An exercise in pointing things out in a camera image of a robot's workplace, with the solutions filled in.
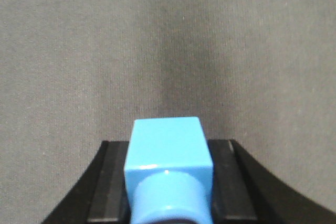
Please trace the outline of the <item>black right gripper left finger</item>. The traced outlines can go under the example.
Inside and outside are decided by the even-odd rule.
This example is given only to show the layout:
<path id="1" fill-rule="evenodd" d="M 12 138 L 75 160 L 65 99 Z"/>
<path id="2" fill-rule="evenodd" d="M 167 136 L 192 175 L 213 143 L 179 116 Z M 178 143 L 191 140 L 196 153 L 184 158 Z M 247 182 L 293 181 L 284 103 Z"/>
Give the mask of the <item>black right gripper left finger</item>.
<path id="1" fill-rule="evenodd" d="M 88 168 L 43 223 L 129 223 L 123 172 L 128 145 L 103 141 Z"/>

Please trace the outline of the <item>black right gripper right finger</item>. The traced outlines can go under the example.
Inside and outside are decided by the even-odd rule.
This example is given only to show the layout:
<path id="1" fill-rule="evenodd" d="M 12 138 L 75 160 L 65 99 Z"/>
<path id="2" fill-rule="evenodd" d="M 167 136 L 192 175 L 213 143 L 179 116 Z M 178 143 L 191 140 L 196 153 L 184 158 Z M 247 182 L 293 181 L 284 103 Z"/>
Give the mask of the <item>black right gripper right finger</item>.
<path id="1" fill-rule="evenodd" d="M 330 223 L 331 211 L 295 191 L 235 140 L 208 140 L 214 223 Z"/>

